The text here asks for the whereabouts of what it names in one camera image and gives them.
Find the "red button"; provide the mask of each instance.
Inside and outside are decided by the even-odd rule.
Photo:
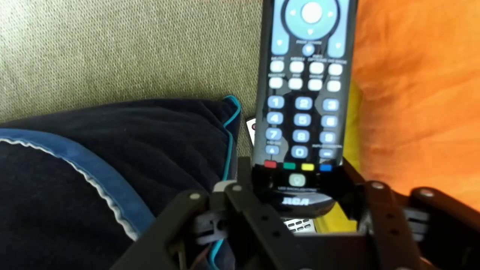
[[[276,162],[274,162],[274,160],[265,160],[265,162],[264,162],[264,166],[265,166],[265,168],[276,168]]]

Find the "black fabric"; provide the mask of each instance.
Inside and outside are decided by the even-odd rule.
[[[222,178],[229,139],[223,124],[235,109],[229,100],[138,100],[0,127],[82,144],[157,216],[180,190],[211,190]],[[238,123],[237,117],[228,126],[234,138]],[[0,142],[0,268],[108,268],[130,243],[105,201],[67,163]]]

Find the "remote control button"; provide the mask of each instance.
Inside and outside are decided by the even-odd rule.
[[[306,177],[303,174],[289,174],[288,175],[288,183],[289,186],[304,186],[306,184]]]
[[[330,75],[337,76],[337,75],[342,75],[342,72],[343,72],[343,66],[342,64],[330,64],[328,66],[328,73]]]
[[[333,144],[336,141],[336,135],[333,132],[321,132],[319,142],[322,144]]]
[[[283,96],[270,96],[268,97],[268,108],[283,108],[285,99]]]
[[[325,99],[325,100],[322,102],[322,108],[324,108],[325,111],[337,111],[339,106],[340,106],[340,102],[339,102],[337,99]]]
[[[330,36],[327,54],[334,58],[340,58],[345,55],[345,43],[346,43],[346,24],[348,24],[348,0],[339,0],[339,24],[336,25],[333,34]]]
[[[289,63],[289,70],[291,70],[292,73],[301,73],[303,69],[304,69],[303,61],[292,61],[292,63]]]
[[[337,4],[336,0],[294,0],[288,1],[283,18],[297,37],[321,39],[337,21]]]
[[[310,114],[295,114],[294,123],[295,123],[295,126],[310,126],[312,117],[310,117]]]
[[[274,4],[273,25],[271,25],[271,54],[282,55],[288,52],[289,34],[283,28],[283,3]]]
[[[310,73],[322,73],[325,70],[325,64],[319,61],[310,63]]]
[[[334,157],[334,150],[322,148],[322,150],[319,150],[318,154],[319,154],[321,159],[333,159]]]
[[[315,171],[313,163],[301,163],[301,171]]]
[[[324,127],[336,127],[339,118],[336,115],[324,115],[321,117],[321,126]]]
[[[277,141],[282,138],[282,130],[277,127],[268,127],[265,132],[267,139]]]
[[[291,79],[288,81],[288,88],[300,90],[301,85],[303,85],[301,78],[291,78]]]
[[[340,88],[342,88],[340,81],[328,81],[328,84],[327,84],[328,91],[339,91]]]
[[[333,171],[333,166],[330,163],[321,163],[318,169],[328,172],[328,171]]]
[[[304,57],[310,57],[315,54],[315,45],[313,43],[306,43],[303,48],[301,48],[301,54]]]
[[[282,78],[270,78],[268,81],[270,88],[282,88],[283,79]]]
[[[307,24],[316,24],[321,19],[321,15],[322,15],[321,6],[315,1],[304,4],[301,9],[301,18]]]
[[[273,60],[273,61],[270,63],[270,70],[271,70],[271,72],[282,72],[283,69],[285,69],[285,63],[280,61],[280,60]]]
[[[277,111],[271,111],[267,114],[268,124],[282,124],[283,123],[283,114]]]
[[[297,163],[294,162],[283,162],[283,169],[295,169]]]
[[[294,130],[294,141],[295,142],[307,142],[310,139],[310,133],[307,130]]]
[[[277,163],[276,163],[274,160],[265,160],[265,162],[264,162],[264,166],[265,166],[265,168],[276,168],[276,165],[277,165]]]
[[[280,153],[280,147],[277,145],[267,145],[265,147],[267,154],[279,154]]]
[[[306,111],[306,109],[310,109],[312,105],[313,105],[313,102],[312,102],[312,99],[307,97],[307,96],[298,96],[298,97],[295,99],[295,108],[297,108],[297,109]]]
[[[304,145],[291,147],[291,156],[295,159],[304,159],[309,154],[309,150]]]
[[[321,79],[310,79],[309,81],[309,90],[310,91],[319,91],[324,82]]]

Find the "orange fabric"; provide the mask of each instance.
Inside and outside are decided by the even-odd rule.
[[[480,210],[480,1],[360,0],[352,78],[366,178]]]

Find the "black remote control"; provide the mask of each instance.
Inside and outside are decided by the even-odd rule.
[[[355,0],[265,0],[253,187],[286,216],[333,205],[342,166]]]

